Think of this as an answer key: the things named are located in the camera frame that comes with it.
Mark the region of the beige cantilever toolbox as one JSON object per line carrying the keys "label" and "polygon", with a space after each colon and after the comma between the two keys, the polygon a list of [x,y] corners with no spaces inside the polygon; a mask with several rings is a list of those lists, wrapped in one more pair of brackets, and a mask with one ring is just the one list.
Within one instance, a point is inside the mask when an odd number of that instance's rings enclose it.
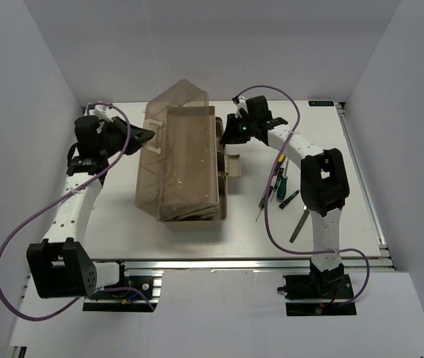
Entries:
{"label": "beige cantilever toolbox", "polygon": [[147,103],[143,127],[155,136],[140,152],[136,207],[172,230],[220,227],[241,163],[220,142],[224,123],[208,93],[179,80]]}

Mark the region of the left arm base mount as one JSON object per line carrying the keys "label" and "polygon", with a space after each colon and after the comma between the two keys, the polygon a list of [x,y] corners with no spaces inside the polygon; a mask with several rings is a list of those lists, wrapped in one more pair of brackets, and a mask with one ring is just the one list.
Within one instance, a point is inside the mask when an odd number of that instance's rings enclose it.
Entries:
{"label": "left arm base mount", "polygon": [[126,272],[113,288],[126,289],[96,292],[85,298],[83,311],[91,313],[152,313],[159,303],[162,287],[162,272]]}

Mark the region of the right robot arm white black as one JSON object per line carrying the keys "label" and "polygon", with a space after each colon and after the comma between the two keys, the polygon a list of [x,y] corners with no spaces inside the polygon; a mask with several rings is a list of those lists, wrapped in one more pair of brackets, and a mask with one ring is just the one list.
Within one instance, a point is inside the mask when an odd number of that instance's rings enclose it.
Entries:
{"label": "right robot arm white black", "polygon": [[245,144],[255,138],[277,150],[300,170],[300,194],[312,223],[310,272],[287,276],[279,291],[291,300],[334,298],[344,279],[339,227],[349,196],[342,153],[336,148],[322,149],[291,129],[286,120],[273,116],[263,95],[235,97],[232,101],[236,112],[227,117],[221,143]]}

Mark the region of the yellow black long screwdriver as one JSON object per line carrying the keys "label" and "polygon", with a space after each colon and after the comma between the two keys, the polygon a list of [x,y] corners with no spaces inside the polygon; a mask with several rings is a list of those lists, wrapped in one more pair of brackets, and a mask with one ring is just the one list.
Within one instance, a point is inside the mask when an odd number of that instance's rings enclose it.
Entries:
{"label": "yellow black long screwdriver", "polygon": [[276,164],[276,167],[275,167],[275,169],[274,169],[274,172],[273,172],[273,174],[274,174],[274,175],[277,175],[277,173],[278,173],[279,169],[281,168],[282,163],[284,162],[284,160],[285,160],[285,155],[284,155],[284,154],[282,154],[282,155],[279,157],[278,162],[277,162],[277,164]]}

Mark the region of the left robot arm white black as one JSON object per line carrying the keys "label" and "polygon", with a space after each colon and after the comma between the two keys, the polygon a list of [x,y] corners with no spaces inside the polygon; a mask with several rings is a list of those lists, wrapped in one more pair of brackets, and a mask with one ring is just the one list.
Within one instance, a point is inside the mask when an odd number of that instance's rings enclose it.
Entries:
{"label": "left robot arm white black", "polygon": [[41,298],[90,297],[105,289],[116,298],[130,291],[130,278],[118,263],[96,263],[83,242],[96,198],[103,189],[104,170],[118,153],[135,154],[155,133],[123,119],[81,116],[75,120],[76,141],[67,154],[67,196],[39,243],[26,257]]}

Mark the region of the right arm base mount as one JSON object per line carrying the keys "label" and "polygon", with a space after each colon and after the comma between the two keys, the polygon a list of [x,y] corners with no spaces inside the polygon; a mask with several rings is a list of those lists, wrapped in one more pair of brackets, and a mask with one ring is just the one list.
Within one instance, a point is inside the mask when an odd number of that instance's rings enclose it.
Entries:
{"label": "right arm base mount", "polygon": [[285,297],[288,317],[325,317],[357,315],[355,303],[344,302],[354,297],[348,274],[337,283],[332,283],[324,292],[317,287],[308,275],[286,275],[277,293]]}

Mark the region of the yellow black handle file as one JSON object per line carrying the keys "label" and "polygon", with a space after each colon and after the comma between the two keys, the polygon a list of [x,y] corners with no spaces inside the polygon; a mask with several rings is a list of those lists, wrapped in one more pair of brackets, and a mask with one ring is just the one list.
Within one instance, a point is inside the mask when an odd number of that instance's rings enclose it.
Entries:
{"label": "yellow black handle file", "polygon": [[297,239],[298,235],[300,234],[300,231],[303,229],[304,224],[306,223],[306,220],[308,218],[309,215],[309,210],[307,207],[303,208],[303,214],[301,215],[297,226],[294,228],[293,233],[291,234],[291,237],[289,239],[290,243],[294,243],[295,240]]}

